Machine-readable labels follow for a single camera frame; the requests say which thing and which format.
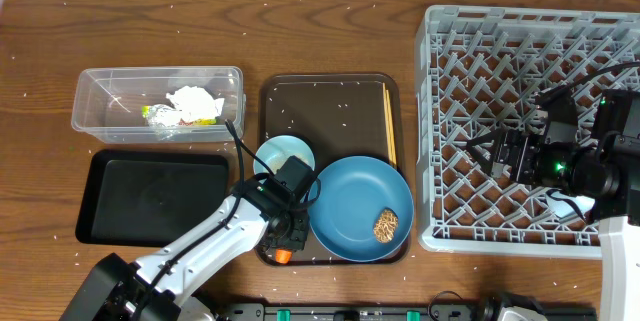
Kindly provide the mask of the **light blue rice bowl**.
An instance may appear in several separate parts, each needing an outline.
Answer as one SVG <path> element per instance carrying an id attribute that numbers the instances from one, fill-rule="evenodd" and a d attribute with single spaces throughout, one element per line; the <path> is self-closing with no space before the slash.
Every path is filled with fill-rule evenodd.
<path id="1" fill-rule="evenodd" d="M 280 135 L 269 138 L 256 152 L 273 172 L 277 172 L 290 156 L 295 156 L 315 169 L 315 157 L 311 148 L 300 138 L 291 135 Z"/>

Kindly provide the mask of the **orange carrot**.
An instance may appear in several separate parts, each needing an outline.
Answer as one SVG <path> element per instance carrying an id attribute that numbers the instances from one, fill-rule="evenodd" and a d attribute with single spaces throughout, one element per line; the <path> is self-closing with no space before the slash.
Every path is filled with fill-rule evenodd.
<path id="1" fill-rule="evenodd" d="M 275 261 L 279 264 L 286 265 L 290 262 L 293 252 L 287 249 L 277 249 L 275 252 Z"/>

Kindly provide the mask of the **light blue cup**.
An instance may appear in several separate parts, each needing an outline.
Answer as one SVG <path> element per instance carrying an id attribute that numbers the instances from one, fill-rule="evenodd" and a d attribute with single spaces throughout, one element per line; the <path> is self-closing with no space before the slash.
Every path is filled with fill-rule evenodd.
<path id="1" fill-rule="evenodd" d="M 558 217 L 578 216 L 584 220 L 593 208 L 595 200 L 586 196 L 568 196 L 559 189 L 549 189 L 545 193 L 548 208 Z"/>

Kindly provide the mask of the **white napkin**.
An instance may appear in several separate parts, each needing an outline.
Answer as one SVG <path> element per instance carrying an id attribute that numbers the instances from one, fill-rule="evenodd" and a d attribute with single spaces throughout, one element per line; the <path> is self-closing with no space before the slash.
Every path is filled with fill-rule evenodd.
<path id="1" fill-rule="evenodd" d="M 225 104 L 224 97 L 215 98 L 197 86 L 184 86 L 174 93 L 167 93 L 166 98 L 185 123 L 215 124 Z"/>

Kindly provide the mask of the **green foil snack wrapper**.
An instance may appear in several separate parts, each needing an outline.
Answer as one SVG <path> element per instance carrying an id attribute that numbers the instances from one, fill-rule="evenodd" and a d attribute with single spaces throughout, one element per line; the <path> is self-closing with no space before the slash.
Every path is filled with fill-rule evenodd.
<path id="1" fill-rule="evenodd" d="M 141 108 L 141 115 L 151 130 L 163 137 L 184 133 L 191 127 L 214 126 L 220 118 L 215 124 L 185 123 L 177 110 L 165 104 L 145 105 Z"/>

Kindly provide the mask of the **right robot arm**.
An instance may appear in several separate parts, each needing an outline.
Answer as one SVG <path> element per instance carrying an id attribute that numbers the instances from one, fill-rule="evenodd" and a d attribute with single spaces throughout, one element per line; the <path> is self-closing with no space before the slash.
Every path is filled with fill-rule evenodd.
<path id="1" fill-rule="evenodd" d="M 510 170 L 511 181 L 593 199 L 585 215 L 599 225 L 602 253 L 600 319 L 639 317 L 639 95 L 606 90 L 597 104 L 593 147 L 581 146 L 577 106 L 566 86 L 536 98 L 546 116 L 540 134 L 497 129 L 466 143 L 488 175 Z"/>

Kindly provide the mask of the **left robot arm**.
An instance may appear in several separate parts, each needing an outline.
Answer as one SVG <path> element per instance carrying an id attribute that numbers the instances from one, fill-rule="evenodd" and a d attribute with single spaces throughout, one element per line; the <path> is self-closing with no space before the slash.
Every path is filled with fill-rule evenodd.
<path id="1" fill-rule="evenodd" d="M 314 170 L 295 156 L 275 174 L 240 182 L 203 222 L 132 263 L 115 253 L 90 271 L 62 314 L 65 320 L 176 320 L 209 278 L 260 246 L 290 253 L 304 248 Z"/>

